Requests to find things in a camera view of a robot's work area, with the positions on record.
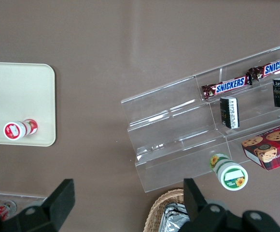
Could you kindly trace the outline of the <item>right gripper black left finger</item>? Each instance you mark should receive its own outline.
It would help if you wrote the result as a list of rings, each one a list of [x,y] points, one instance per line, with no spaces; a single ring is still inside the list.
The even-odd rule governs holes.
[[[73,179],[65,179],[41,205],[30,205],[2,222],[2,232],[58,232],[75,205]]]

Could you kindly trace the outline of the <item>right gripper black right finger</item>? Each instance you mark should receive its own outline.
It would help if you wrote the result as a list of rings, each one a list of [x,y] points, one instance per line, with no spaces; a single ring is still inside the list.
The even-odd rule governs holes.
[[[208,203],[192,178],[183,181],[184,205],[190,221],[184,232],[224,232],[227,212],[219,204]]]

